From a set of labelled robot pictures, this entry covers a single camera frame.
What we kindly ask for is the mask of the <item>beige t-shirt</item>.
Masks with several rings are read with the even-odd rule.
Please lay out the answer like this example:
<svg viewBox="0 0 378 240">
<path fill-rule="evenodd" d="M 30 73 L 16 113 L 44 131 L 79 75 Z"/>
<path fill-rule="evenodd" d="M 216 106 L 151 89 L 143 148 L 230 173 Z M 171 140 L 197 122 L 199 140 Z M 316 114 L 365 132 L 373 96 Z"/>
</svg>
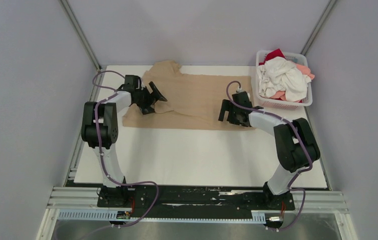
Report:
<svg viewBox="0 0 378 240">
<path fill-rule="evenodd" d="M 173 60 L 156 62 L 142 76 L 144 84 L 153 82 L 167 101 L 157 101 L 154 113 L 143 115 L 137 105 L 131 105 L 122 117 L 122 124 L 132 128 L 184 129 L 211 131 L 246 131 L 248 128 L 219 121 L 226 89 L 237 90 L 233 81 L 239 81 L 243 90 L 252 93 L 248 75 L 186 74 Z"/>
</svg>

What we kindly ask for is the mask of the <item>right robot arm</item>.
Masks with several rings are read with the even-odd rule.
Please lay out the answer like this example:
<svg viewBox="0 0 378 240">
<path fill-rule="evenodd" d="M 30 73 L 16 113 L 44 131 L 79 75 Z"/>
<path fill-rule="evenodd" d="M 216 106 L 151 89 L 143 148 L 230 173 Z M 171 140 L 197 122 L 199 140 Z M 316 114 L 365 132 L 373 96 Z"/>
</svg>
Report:
<svg viewBox="0 0 378 240">
<path fill-rule="evenodd" d="M 320 159 L 321 152 L 308 121 L 304 118 L 285 119 L 275 113 L 253 107 L 245 91 L 224 99 L 219 121 L 246 128 L 260 129 L 274 137 L 279 165 L 263 188 L 263 204 L 274 209 L 287 196 L 295 179 L 309 171 Z"/>
</svg>

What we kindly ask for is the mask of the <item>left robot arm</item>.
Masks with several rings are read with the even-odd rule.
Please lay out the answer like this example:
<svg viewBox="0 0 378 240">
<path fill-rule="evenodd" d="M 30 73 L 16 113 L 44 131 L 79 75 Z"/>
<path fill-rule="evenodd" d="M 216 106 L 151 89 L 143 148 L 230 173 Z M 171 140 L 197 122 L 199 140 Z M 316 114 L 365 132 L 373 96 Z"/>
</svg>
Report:
<svg viewBox="0 0 378 240">
<path fill-rule="evenodd" d="M 145 86 L 139 76 L 126 75 L 124 83 L 113 89 L 110 97 L 85 103 L 81 138 L 94 151 L 101 166 L 103 185 L 99 192 L 99 207 L 121 208 L 130 199 L 130 185 L 126 183 L 116 152 L 118 113 L 136 105 L 142 114 L 153 114 L 158 101 L 167 102 L 167 99 L 152 81 Z"/>
</svg>

